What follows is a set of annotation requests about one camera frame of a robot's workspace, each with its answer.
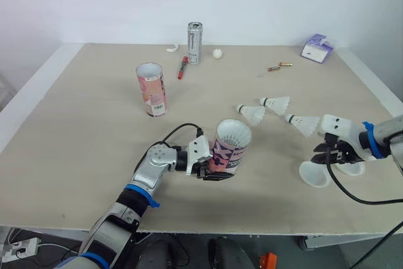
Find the robotic hand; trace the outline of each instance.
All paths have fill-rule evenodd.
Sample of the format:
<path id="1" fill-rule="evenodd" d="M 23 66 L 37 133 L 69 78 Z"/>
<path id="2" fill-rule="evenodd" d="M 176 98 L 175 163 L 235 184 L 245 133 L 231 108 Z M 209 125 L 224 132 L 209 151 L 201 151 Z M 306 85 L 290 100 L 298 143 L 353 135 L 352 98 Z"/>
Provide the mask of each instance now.
<path id="1" fill-rule="evenodd" d="M 65 260 L 56 268 L 122 268 L 135 244 L 134 234 L 145 210 L 148 206 L 159 207 L 153 197 L 163 174 L 175 169 L 186 171 L 187 175 L 197 173 L 204 180 L 227 178 L 206 172 L 207 160 L 211 157 L 208 139 L 200 128 L 187 151 L 170 147 L 165 141 L 154 144 L 140 160 L 130 183 L 116 202 L 90 230 L 82 242 L 79 256 Z"/>
<path id="2" fill-rule="evenodd" d="M 351 120 L 324 115 L 319 126 L 319 135 L 325 143 L 319 144 L 311 161 L 317 164 L 356 163 L 383 159 L 392 155 L 403 174 L 403 115 L 389 121 L 372 125 L 363 122 L 365 129 Z M 330 152 L 330 163 L 327 153 Z"/>

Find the pink can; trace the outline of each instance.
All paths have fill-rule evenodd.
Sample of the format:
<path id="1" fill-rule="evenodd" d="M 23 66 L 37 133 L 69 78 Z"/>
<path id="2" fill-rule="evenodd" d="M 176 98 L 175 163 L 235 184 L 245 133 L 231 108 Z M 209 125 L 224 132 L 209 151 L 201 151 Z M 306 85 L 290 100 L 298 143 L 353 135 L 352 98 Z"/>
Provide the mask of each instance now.
<path id="1" fill-rule="evenodd" d="M 152 117 L 165 114 L 166 95 L 162 67 L 152 62 L 143 63 L 136 68 L 136 74 L 147 113 Z"/>

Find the table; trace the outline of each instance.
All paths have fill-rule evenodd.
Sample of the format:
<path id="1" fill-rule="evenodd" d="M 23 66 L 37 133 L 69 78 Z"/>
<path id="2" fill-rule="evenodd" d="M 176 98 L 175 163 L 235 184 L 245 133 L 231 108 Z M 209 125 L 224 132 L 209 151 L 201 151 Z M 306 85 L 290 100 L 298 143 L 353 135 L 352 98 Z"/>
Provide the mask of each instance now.
<path id="1" fill-rule="evenodd" d="M 300 47 L 223 46 L 224 56 L 216 60 L 215 47 L 205 46 L 201 64 L 189 65 L 178 81 L 186 47 L 175 53 L 165 48 L 65 45 L 44 64 L 0 113 L 0 226 L 90 229 L 148 146 L 185 122 L 202 126 L 212 139 L 222 119 L 244 121 L 234 109 L 238 103 L 290 96 L 288 113 L 330 113 L 357 123 L 403 112 L 402 103 L 346 49 L 318 64 L 301 58 Z M 293 66 L 266 72 L 280 61 Z M 168 104 L 163 117 L 145 113 L 134 77 L 143 62 L 162 65 Z M 360 205 L 334 184 L 311 188 L 300 179 L 299 164 L 313 156 L 320 137 L 306 139 L 270 112 L 252 132 L 232 179 L 166 173 L 156 195 L 161 208 L 147 210 L 140 231 L 382 234 L 401 220 L 401 205 Z M 194 135 L 183 130 L 171 142 L 185 145 Z M 361 198 L 403 196 L 392 159 L 366 163 L 361 177 L 336 175 Z"/>

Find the tissue box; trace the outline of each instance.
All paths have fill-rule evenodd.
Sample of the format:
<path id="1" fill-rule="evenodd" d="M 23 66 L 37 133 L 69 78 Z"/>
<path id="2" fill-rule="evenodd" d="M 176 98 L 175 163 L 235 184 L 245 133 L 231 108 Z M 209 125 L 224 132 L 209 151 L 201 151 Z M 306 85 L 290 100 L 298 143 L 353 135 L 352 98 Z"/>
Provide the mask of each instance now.
<path id="1" fill-rule="evenodd" d="M 332 53 L 333 48 L 325 35 L 315 34 L 304 46 L 301 56 L 322 63 Z"/>

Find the red marker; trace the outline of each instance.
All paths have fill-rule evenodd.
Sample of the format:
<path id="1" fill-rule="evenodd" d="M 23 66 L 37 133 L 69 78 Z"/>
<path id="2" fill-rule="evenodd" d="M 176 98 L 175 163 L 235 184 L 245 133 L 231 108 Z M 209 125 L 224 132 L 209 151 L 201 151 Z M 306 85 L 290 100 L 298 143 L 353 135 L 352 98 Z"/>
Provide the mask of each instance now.
<path id="1" fill-rule="evenodd" d="M 184 69 L 185 69 L 187 63 L 188 63 L 188 58 L 187 58 L 187 56 L 184 56 L 182 59 L 181 69 L 179 70 L 178 79 L 182 79 Z"/>

